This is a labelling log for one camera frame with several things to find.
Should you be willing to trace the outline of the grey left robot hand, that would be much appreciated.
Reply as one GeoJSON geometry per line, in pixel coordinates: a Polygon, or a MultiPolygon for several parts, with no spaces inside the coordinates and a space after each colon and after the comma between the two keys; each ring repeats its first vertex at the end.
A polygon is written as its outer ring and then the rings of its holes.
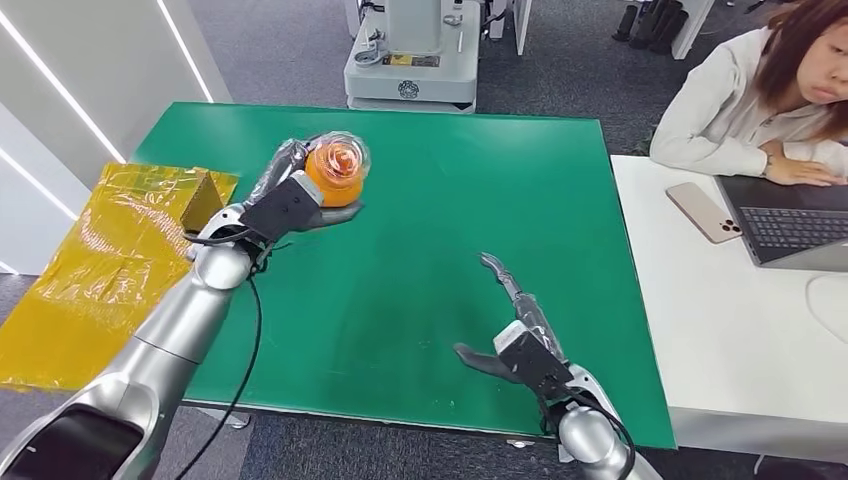
{"type": "Polygon", "coordinates": [[[359,137],[331,131],[309,140],[289,139],[275,152],[244,201],[241,223],[267,243],[352,220],[371,155],[359,137]]]}

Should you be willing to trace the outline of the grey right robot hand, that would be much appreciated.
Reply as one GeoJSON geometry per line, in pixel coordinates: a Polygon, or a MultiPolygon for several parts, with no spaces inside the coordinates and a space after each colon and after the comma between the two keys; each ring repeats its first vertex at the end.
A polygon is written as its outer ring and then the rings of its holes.
{"type": "Polygon", "coordinates": [[[569,361],[534,295],[525,292],[496,256],[482,252],[482,265],[490,269],[514,308],[515,319],[493,339],[493,355],[456,343],[453,350],[467,367],[528,387],[544,401],[568,395],[574,379],[569,361]]]}

